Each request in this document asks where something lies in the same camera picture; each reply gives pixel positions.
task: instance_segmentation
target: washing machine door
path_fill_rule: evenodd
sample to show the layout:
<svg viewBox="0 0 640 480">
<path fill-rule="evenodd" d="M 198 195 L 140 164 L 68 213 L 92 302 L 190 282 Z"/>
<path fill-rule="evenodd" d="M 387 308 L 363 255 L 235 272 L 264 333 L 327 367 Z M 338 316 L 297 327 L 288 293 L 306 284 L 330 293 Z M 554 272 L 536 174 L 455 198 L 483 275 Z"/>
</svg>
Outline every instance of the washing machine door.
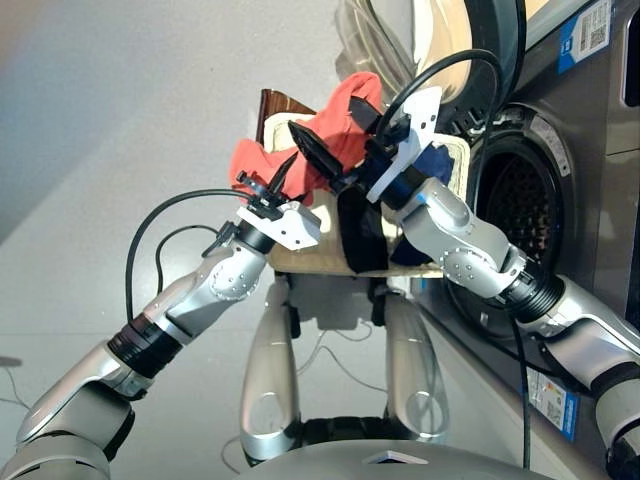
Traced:
<svg viewBox="0 0 640 480">
<path fill-rule="evenodd" d="M 339 75 L 377 73 L 386 103 L 436 61 L 481 48 L 502 64 L 504 104 L 524 56 L 525 0 L 340 0 L 336 26 L 344 45 L 336 60 Z M 444 91 L 439 131 L 459 135 L 482 125 L 494 89 L 483 62 L 452 66 L 428 85 Z"/>
</svg>

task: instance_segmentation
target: barcode sticker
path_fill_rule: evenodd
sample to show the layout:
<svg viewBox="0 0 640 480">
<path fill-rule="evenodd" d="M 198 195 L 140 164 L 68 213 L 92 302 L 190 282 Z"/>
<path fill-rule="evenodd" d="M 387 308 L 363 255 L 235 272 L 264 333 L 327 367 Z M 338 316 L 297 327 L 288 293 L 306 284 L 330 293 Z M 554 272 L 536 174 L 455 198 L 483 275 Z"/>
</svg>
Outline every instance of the barcode sticker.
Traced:
<svg viewBox="0 0 640 480">
<path fill-rule="evenodd" d="M 562 27 L 558 73 L 609 45 L 611 0 L 595 2 Z"/>
<path fill-rule="evenodd" d="M 573 441 L 575 435 L 578 397 L 567 392 L 549 377 L 527 368 L 529 401 L 562 434 Z"/>
</svg>

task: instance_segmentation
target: clothing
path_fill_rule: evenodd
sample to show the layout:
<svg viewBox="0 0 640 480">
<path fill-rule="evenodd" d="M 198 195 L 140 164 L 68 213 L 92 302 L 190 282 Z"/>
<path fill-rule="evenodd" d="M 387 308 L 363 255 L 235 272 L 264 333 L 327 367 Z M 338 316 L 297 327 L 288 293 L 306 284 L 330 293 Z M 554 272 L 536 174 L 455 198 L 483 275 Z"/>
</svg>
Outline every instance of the clothing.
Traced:
<svg viewBox="0 0 640 480">
<path fill-rule="evenodd" d="M 351 118 L 349 100 L 356 96 L 379 106 L 381 89 L 377 75 L 369 72 L 354 73 L 333 91 L 323 110 L 312 119 L 299 123 L 311 128 L 322 138 L 329 151 L 349 170 L 364 158 L 364 143 L 368 137 Z M 297 147 L 291 147 L 280 152 L 266 153 L 258 142 L 241 140 L 231 158 L 229 181 L 233 188 L 247 191 L 245 185 L 236 181 L 238 173 L 244 170 L 268 183 L 278 167 L 297 150 Z M 289 198 L 304 197 L 304 203 L 309 205 L 312 201 L 311 191 L 326 188 L 326 183 L 302 154 L 299 154 L 287 174 L 282 192 Z"/>
</svg>

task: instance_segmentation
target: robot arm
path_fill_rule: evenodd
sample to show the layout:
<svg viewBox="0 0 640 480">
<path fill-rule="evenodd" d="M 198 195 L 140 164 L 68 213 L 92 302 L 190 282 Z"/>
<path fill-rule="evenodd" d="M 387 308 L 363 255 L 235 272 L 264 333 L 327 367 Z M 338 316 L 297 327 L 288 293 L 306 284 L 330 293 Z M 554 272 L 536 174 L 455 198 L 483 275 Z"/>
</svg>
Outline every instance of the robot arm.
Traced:
<svg viewBox="0 0 640 480">
<path fill-rule="evenodd" d="M 405 115 L 388 134 L 399 139 L 400 146 L 419 137 L 419 131 L 434 119 L 428 103 L 419 109 L 411 106 L 421 101 L 410 96 L 409 110 L 405 108 L 405 113 L 412 112 L 410 120 Z M 378 117 L 373 107 L 352 98 L 351 111 L 363 130 L 373 130 Z M 321 139 L 291 122 L 289 128 L 307 160 L 318 164 L 318 171 L 336 171 L 331 164 L 339 162 Z M 596 398 L 596 421 L 608 448 L 609 473 L 614 478 L 637 478 L 625 475 L 640 472 L 638 332 L 570 279 L 544 272 L 438 179 L 426 178 L 411 162 L 404 165 L 398 159 L 403 149 L 397 141 L 390 145 L 385 141 L 372 137 L 363 165 L 339 178 L 328 178 L 330 185 L 359 187 L 370 201 L 380 199 L 395 212 L 395 222 L 407 240 L 429 255 L 447 279 L 484 299 L 496 300 L 521 329 L 540 339 L 564 370 L 560 373 L 577 379 Z M 415 151 L 404 150 L 405 156 L 415 158 Z M 400 173 L 393 170 L 398 160 L 403 165 Z M 389 171 L 394 171 L 391 179 Z"/>
<path fill-rule="evenodd" d="M 449 280 L 502 303 L 591 392 L 609 473 L 637 473 L 640 336 L 633 327 L 570 279 L 543 272 L 435 178 L 423 183 L 396 219 L 409 242 Z"/>
<path fill-rule="evenodd" d="M 133 425 L 130 402 L 144 397 L 184 346 L 255 289 L 276 242 L 292 249 L 317 244 L 319 219 L 300 203 L 275 197 L 261 189 L 194 272 L 168 286 L 36 402 L 0 479 L 109 478 L 108 461 Z"/>
</svg>

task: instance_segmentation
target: black fabric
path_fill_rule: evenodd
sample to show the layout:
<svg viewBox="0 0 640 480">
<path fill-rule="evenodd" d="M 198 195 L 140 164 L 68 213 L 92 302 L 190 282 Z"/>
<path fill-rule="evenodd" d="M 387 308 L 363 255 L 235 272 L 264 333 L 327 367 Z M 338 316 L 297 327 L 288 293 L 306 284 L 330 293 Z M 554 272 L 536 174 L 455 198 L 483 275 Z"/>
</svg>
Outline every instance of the black fabric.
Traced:
<svg viewBox="0 0 640 480">
<path fill-rule="evenodd" d="M 398 438 L 391 422 L 378 417 L 313 418 L 305 422 L 303 445 L 339 440 Z"/>
<path fill-rule="evenodd" d="M 355 273 L 389 268 L 387 242 L 382 233 L 380 204 L 372 205 L 357 188 L 338 196 L 342 250 Z"/>
</svg>

